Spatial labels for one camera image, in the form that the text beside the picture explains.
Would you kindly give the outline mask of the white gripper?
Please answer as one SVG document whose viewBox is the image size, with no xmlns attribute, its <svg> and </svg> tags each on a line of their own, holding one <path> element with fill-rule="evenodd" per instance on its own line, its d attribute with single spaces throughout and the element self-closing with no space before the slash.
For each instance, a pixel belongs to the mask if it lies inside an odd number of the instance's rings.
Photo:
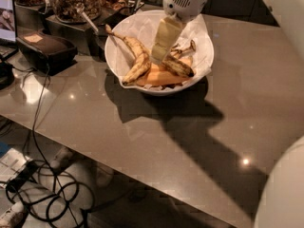
<svg viewBox="0 0 304 228">
<path fill-rule="evenodd" d="M 168 16 L 162 18 L 158 26 L 151 48 L 153 62 L 160 63 L 167 56 L 180 37 L 184 23 L 195 19 L 206 2 L 207 0 L 162 0 L 163 10 Z"/>
</svg>

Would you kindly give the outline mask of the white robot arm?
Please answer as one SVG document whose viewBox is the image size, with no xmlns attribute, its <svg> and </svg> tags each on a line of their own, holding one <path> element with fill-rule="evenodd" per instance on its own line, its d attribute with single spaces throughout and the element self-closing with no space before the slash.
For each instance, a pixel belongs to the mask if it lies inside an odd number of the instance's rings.
<svg viewBox="0 0 304 228">
<path fill-rule="evenodd" d="M 262 0 L 275 27 L 211 17 L 206 105 L 165 108 L 161 190 L 237 228 L 303 228 L 303 0 Z"/>
</svg>

